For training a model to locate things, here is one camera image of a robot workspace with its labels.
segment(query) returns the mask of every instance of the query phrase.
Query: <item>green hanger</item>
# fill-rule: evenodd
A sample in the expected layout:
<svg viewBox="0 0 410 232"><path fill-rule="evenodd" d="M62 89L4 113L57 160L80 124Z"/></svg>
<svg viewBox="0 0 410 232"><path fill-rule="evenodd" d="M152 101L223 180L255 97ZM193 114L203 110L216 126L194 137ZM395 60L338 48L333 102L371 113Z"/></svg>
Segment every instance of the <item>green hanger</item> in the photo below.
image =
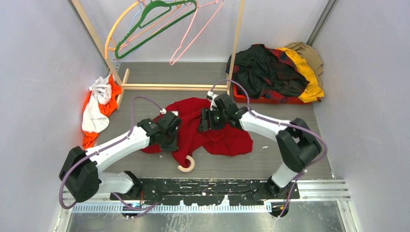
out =
<svg viewBox="0 0 410 232"><path fill-rule="evenodd" d="M157 20L158 18L160 18L161 16L163 16L164 14L170 12L171 7L175 6L175 5L180 5L180 4L186 4L188 2L192 2L195 5L195 9L189 11L188 13L184 14L183 16L177 18L175 21L173 21L172 23L166 25L165 27L163 27L161 30L155 32L154 34L152 34L151 36L149 36L148 38L146 38L145 40L143 40L142 42L140 42L139 44L137 44L136 46L134 46L133 48L131 48L129 51L126 51L124 54L119 55L118 51L121 47L121 45L132 35L132 33L137 30L137 28L144 28L147 25L149 25L150 23L152 23L153 21ZM148 13L150 11L152 11L153 9L157 8L157 7L169 7L168 10L166 10L165 12L163 12L162 14L160 14L159 16L151 19L149 22L142 24L142 22L144 21L144 19L146 18L146 16L148 15ZM182 19L184 19L185 17L189 16L190 14L194 13L196 11L197 8L197 4L196 4L196 0L182 0L182 1L175 1L175 2L171 2L171 3L166 3L163 2L161 0L156 0L156 1L152 1L150 4L148 4L144 11L142 11L141 13L141 18L140 20L137 22L137 24L135 24L135 26L125 35L124 39L122 39L116 46L116 50L115 50L115 56L117 59L122 59L124 57L126 57L129 53L135 51L136 49L138 49L139 47L141 47L142 45L144 45L146 42L148 42L149 40L151 40L152 38L154 38L155 36L157 36L158 34L160 34L161 32L165 31L166 29L170 28L172 25L174 25L175 23L181 21Z"/></svg>

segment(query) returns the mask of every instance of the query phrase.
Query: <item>white towel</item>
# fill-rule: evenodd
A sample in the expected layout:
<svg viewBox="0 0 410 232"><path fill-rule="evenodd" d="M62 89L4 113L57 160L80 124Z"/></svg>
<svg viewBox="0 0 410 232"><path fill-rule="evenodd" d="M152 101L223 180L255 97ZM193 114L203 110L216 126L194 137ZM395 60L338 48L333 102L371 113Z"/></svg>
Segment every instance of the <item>white towel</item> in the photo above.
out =
<svg viewBox="0 0 410 232"><path fill-rule="evenodd" d="M86 132L100 133L108 127L110 120L101 114L98 104L107 104L111 99L111 85L108 83L109 76L99 77L94 84L89 87L91 91L90 100L83 113L83 123L81 128Z"/></svg>

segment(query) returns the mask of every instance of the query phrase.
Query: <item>orange cloth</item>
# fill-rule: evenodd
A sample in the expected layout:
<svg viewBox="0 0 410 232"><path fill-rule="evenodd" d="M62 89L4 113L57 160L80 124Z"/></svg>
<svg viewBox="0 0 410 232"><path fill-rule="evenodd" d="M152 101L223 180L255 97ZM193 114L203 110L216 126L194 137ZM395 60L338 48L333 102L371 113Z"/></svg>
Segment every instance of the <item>orange cloth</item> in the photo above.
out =
<svg viewBox="0 0 410 232"><path fill-rule="evenodd" d="M122 89L121 87L117 86L114 79L113 79L113 75L110 75L110 78L108 79L108 83L111 85L111 90L112 90L112 94L111 94L111 100L103 105L103 104L98 104L98 107L100 109L101 114L109 117L117 108L118 108L118 104L116 101L116 96L121 94ZM87 96L86 101L84 102L84 106L83 106L83 112L86 109L86 106L89 102L89 99L91 97L91 91ZM97 139L98 137L98 133L94 133L94 132L85 132L83 131L83 133L85 134L84 138L83 138L83 148L84 150L90 147L94 146L94 141Z"/></svg>

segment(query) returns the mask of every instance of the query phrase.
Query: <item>red tray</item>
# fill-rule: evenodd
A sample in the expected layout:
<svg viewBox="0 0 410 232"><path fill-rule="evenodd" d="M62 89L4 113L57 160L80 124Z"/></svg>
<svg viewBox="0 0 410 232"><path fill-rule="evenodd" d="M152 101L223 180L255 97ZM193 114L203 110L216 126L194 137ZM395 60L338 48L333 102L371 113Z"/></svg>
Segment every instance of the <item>red tray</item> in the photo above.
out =
<svg viewBox="0 0 410 232"><path fill-rule="evenodd" d="M241 95L238 92L238 87L236 85L234 86L234 99L236 102L238 103L246 103L246 96L245 95ZM268 98L258 98L258 99L250 99L251 103L265 103L265 104L284 104L283 102L280 101L275 101L275 100L271 100ZM312 102L308 102L305 103L302 100L300 100L299 98L292 98L289 101L285 102L285 104L298 104L298 105L310 105L312 104Z"/></svg>

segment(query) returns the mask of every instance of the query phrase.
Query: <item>pink hanger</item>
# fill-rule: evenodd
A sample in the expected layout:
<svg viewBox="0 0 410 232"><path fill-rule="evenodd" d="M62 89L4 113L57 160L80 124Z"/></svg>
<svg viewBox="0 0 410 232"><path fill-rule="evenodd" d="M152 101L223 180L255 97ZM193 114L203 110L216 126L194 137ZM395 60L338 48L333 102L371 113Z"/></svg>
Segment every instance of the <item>pink hanger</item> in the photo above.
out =
<svg viewBox="0 0 410 232"><path fill-rule="evenodd" d="M193 17L192 17L190 26L188 27L187 32L185 32L185 35L184 35L184 37L183 37L182 40L181 40L181 43L180 43L180 45L179 45L179 48L176 49L176 51L175 51L174 54L172 55L171 59L169 60L169 64L170 64L170 65L174 65L174 64L179 60L179 58L181 58L181 56L188 50L188 48L193 44L193 42L196 40L196 38L198 38L198 36L199 36L199 35L202 33L202 31L206 28L206 26L208 26L209 22L215 17L215 15L217 14L217 12L221 9L221 7L222 7L222 5L223 5L223 1L224 1L224 0L222 0L222 3L221 3L220 6L218 7L218 9L215 11L215 13L212 15L212 17L208 20L208 22L205 24L205 26L201 29L201 31L195 36L195 38L193 38L193 40L191 41L191 43L184 49L184 51L182 51L182 53L181 53L174 61L172 61L172 59L174 58L174 56L176 55L176 53L182 48L182 43L184 43L184 40L185 40L185 38L186 38L188 32L189 32L190 29L191 29L192 23L193 23L193 21L194 21L194 19L195 19L195 17L196 17L196 13L198 12L198 8L203 8L203 7L209 6L209 5L211 5L211 4L217 4L217 3L219 2L219 0L215 0L215 1L213 1L213 2L210 2L210 3L208 3L208 4L205 4L205 5L203 5L203 6L199 6L199 5L198 5L198 7L196 8L196 11L195 11L195 13L194 13L194 15L193 15Z"/></svg>

